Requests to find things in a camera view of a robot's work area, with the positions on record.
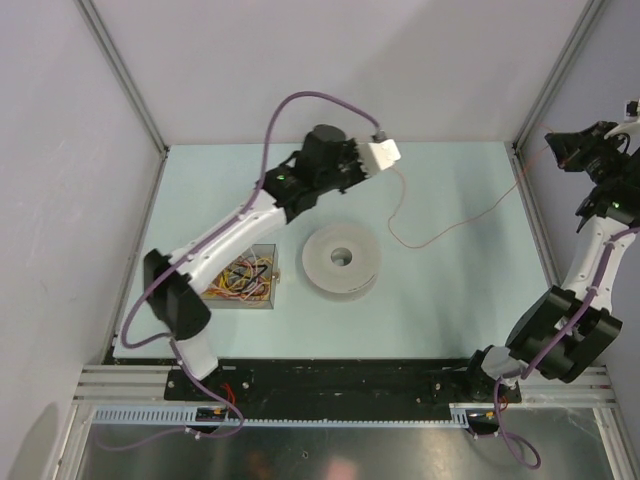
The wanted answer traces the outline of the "grey perforated cable spool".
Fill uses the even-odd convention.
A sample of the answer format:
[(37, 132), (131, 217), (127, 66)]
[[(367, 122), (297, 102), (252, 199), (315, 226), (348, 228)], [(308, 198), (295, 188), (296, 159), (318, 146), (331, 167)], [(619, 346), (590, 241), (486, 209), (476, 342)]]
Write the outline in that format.
[(310, 285), (335, 302), (358, 300), (376, 285), (382, 261), (380, 244), (369, 229), (334, 223), (314, 232), (301, 253)]

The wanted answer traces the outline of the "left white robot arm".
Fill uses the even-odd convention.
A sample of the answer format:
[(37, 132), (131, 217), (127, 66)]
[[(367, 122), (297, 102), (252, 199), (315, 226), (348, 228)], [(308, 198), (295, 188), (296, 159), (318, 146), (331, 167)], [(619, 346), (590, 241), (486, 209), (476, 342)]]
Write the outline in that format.
[(266, 171), (249, 201), (189, 246), (143, 261), (147, 303), (169, 330), (177, 360), (188, 371), (186, 387), (197, 398), (221, 387), (218, 355), (206, 329), (211, 311), (201, 295), (218, 274), (258, 240), (316, 206), (320, 196), (345, 192), (373, 175), (379, 149), (349, 139), (330, 125), (314, 127), (300, 149)]

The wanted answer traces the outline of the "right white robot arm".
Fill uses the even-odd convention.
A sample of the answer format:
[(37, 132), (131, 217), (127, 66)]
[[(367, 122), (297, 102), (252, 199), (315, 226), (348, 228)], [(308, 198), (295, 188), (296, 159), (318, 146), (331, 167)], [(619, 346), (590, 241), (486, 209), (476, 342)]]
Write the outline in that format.
[(473, 401), (538, 372), (547, 380), (576, 380), (617, 338), (612, 290), (623, 256), (639, 234), (639, 153), (629, 149), (639, 118), (598, 121), (574, 133), (549, 132), (557, 166), (585, 173), (594, 187), (576, 210), (574, 257), (564, 281), (551, 286), (518, 320), (503, 347), (472, 357), (461, 376)]

